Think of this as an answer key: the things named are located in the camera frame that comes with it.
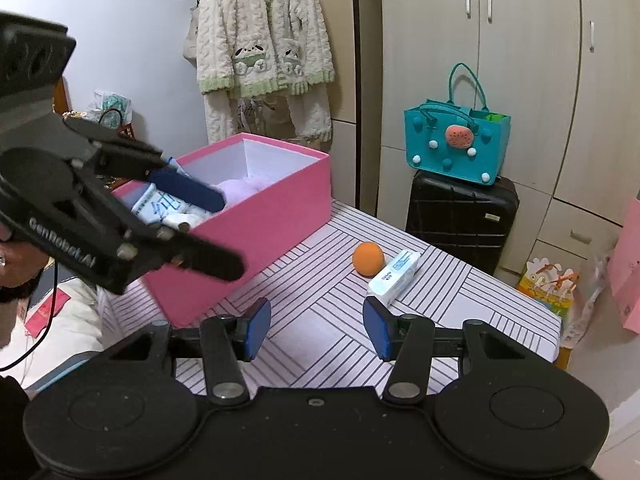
white tissue package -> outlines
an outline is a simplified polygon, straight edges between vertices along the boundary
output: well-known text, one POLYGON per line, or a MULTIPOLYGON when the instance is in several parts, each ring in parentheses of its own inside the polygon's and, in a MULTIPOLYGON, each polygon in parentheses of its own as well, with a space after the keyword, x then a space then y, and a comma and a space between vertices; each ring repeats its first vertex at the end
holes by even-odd
POLYGON ((413 279, 419 259, 420 253, 401 251, 369 282, 367 295, 375 296, 380 303, 389 306, 413 279))

orange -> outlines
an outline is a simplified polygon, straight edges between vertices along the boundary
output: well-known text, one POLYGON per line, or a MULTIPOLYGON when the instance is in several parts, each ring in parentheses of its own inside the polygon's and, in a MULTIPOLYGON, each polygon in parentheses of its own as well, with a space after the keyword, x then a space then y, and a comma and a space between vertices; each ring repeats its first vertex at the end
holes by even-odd
POLYGON ((373 278, 385 268, 385 255, 378 244, 363 242, 353 251, 351 258, 356 272, 365 278, 373 278))

pink bag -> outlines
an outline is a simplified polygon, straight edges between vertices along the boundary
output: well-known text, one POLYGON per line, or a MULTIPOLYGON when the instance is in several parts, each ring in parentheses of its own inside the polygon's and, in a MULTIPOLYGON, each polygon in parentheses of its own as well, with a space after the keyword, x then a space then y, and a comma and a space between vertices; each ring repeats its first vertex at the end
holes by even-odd
POLYGON ((633 200, 626 212, 609 262, 609 282, 622 326, 640 333, 640 198, 633 200))

human hand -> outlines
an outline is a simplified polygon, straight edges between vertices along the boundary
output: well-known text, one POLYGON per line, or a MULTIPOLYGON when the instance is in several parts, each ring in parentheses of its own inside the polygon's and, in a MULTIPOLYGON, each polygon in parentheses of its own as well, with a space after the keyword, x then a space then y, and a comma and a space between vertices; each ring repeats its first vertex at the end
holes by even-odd
POLYGON ((4 266, 0 267, 0 286, 14 288, 34 278, 47 265, 49 257, 27 242, 0 243, 4 266))

drawer handle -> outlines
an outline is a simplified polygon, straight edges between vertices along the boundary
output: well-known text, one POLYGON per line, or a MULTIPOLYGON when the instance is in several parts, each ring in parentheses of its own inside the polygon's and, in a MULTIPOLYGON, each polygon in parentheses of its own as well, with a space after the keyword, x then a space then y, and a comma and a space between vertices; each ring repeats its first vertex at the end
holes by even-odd
POLYGON ((580 243, 583 243, 585 245, 589 245, 593 240, 593 238, 591 238, 590 236, 585 236, 585 235, 581 235, 580 233, 576 233, 573 229, 571 229, 571 232, 569 232, 569 236, 574 240, 578 240, 580 243))

